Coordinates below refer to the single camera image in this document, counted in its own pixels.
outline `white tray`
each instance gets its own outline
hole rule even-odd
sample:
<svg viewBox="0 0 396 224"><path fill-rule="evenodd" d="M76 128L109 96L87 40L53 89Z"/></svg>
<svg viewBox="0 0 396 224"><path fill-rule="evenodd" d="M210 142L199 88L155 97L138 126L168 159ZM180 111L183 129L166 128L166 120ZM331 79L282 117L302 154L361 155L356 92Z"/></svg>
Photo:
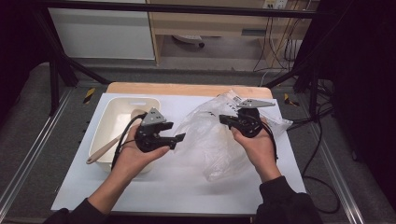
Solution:
<svg viewBox="0 0 396 224"><path fill-rule="evenodd" d="M149 112L152 107L160 111L160 102L157 99L147 97L117 97L111 99L96 128L88 157L124 131L126 125L131 121L132 111L140 109ZM96 164L106 172L111 171L111 162L113 161L117 144L96 161Z"/></svg>

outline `power strip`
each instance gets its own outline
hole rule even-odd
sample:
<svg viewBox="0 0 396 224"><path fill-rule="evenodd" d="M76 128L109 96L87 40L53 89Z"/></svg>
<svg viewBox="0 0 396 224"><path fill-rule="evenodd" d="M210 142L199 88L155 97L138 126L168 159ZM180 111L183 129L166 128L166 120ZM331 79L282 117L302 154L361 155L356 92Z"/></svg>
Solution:
<svg viewBox="0 0 396 224"><path fill-rule="evenodd" d="M273 9L275 7L276 0L265 0L262 8Z"/></svg>
<svg viewBox="0 0 396 224"><path fill-rule="evenodd" d="M288 0L276 0L274 9L285 9Z"/></svg>

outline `white cabinet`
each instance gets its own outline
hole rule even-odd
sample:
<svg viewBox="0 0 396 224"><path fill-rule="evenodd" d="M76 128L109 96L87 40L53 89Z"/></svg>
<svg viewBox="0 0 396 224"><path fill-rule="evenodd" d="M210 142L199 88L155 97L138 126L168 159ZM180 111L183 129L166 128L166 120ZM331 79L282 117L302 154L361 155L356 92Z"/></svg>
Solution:
<svg viewBox="0 0 396 224"><path fill-rule="evenodd" d="M49 13L69 57L155 59L147 12L50 8Z"/></svg>

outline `plastic bag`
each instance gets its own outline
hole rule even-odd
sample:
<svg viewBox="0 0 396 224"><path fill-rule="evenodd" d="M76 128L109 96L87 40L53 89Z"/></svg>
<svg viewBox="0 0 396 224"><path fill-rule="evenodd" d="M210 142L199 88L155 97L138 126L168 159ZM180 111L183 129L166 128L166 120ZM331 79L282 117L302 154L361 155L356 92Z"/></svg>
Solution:
<svg viewBox="0 0 396 224"><path fill-rule="evenodd" d="M176 152L202 151L205 156L203 174L207 181L240 174L251 165L246 151L233 139L228 126L219 122L219 115L236 116L236 106L243 101L234 91L223 93L191 111L176 129L175 134L186 133ZM287 120L282 118L264 116L274 128L275 139L291 125L285 125Z"/></svg>

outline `white table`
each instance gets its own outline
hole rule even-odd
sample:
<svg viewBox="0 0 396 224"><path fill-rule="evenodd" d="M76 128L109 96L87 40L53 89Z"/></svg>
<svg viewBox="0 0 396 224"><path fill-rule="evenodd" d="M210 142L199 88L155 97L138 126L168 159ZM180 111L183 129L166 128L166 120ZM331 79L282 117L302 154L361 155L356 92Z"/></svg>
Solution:
<svg viewBox="0 0 396 224"><path fill-rule="evenodd" d="M213 96L164 94L104 94L51 207L52 210L63 207L73 210L105 180L107 173L96 164L87 165L85 161L88 158L94 131L107 102L120 96L158 99L161 102L161 113L168 121L174 122L174 128L161 132L162 136L173 136L173 131L185 116L196 106L213 98ZM273 99L265 100L276 103ZM277 105L266 107L265 111L280 116ZM305 192L287 134L282 134L276 143L279 157L277 164L280 171L294 190ZM120 197L113 212L155 216L254 216L258 205L262 203L259 192L261 181L254 167L251 165L240 175L208 182L202 174L203 161L204 157L200 152L167 153L155 161L150 172L133 180Z"/></svg>

